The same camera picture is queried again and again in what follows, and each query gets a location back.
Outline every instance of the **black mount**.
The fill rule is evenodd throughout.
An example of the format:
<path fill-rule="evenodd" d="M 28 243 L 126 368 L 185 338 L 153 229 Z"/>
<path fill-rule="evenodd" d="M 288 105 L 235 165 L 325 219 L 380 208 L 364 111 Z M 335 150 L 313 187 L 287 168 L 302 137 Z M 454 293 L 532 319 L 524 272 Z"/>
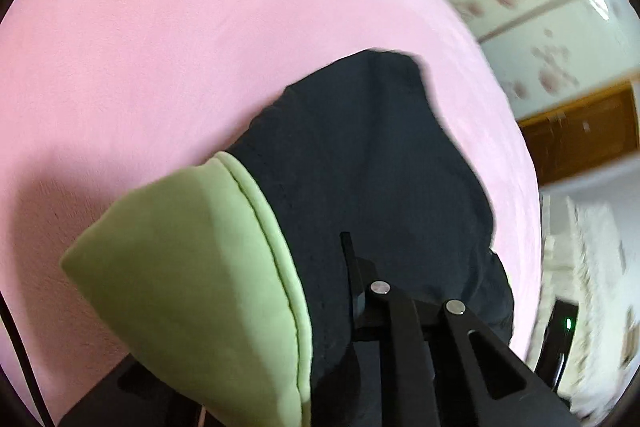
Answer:
<path fill-rule="evenodd" d="M 340 240 L 353 340 L 380 343 L 384 427 L 580 425 L 555 394 L 578 306 L 556 302 L 534 374 L 461 301 L 412 299 L 380 280 L 371 261 L 356 257 L 348 232 Z"/>

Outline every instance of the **green pillow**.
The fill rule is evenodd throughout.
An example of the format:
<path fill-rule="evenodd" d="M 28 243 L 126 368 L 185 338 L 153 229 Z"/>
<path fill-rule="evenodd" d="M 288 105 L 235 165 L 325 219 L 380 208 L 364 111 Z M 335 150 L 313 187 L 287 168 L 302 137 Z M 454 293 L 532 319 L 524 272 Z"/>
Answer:
<path fill-rule="evenodd" d="M 310 425 L 302 284 L 269 203 L 233 156 L 134 190 L 61 264 L 143 365 L 227 427 Z"/>

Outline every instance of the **white object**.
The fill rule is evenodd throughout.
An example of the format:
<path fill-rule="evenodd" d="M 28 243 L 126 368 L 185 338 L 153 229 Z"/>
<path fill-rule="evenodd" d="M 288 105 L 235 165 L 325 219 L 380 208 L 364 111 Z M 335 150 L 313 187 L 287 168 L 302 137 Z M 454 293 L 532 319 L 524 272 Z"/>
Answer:
<path fill-rule="evenodd" d="M 536 365 L 556 298 L 577 302 L 574 343 L 559 394 L 571 398 L 573 413 L 588 417 L 585 425 L 596 425 L 613 406 L 624 376 L 629 302 L 620 236 L 608 204 L 575 204 L 548 195 L 543 197 L 542 232 L 540 306 L 527 364 Z"/>

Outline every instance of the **black cable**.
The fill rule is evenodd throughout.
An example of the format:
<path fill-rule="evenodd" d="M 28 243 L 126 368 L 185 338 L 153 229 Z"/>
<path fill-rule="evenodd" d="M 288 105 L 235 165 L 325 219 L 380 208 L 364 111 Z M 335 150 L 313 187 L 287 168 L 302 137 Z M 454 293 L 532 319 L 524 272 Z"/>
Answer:
<path fill-rule="evenodd" d="M 9 339 L 14 345 L 14 351 L 18 357 L 18 362 L 20 362 L 20 368 L 22 369 L 24 380 L 27 383 L 27 387 L 31 393 L 31 398 L 33 399 L 33 403 L 38 410 L 38 414 L 44 423 L 44 427 L 56 427 L 44 402 L 40 388 L 38 387 L 36 376 L 33 374 L 33 368 L 31 367 L 29 357 L 27 356 L 27 350 L 24 349 L 24 344 L 22 343 L 22 339 L 18 333 L 18 328 L 15 325 L 14 318 L 11 316 L 9 306 L 6 305 L 4 297 L 2 297 L 2 293 L 0 293 L 0 320 L 2 320 L 7 333 L 9 333 Z"/>
<path fill-rule="evenodd" d="M 40 420 L 36 420 L 36 413 L 24 404 L 20 396 L 0 367 L 0 418 L 2 425 L 12 427 L 42 427 Z"/>

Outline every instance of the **wooden door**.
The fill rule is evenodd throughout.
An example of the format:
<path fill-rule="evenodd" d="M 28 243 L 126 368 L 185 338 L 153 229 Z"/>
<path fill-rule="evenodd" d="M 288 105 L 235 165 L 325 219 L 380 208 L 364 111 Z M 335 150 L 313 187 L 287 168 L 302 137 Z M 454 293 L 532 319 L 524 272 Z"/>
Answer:
<path fill-rule="evenodd" d="M 638 150 L 631 84 L 595 93 L 520 123 L 540 185 Z"/>

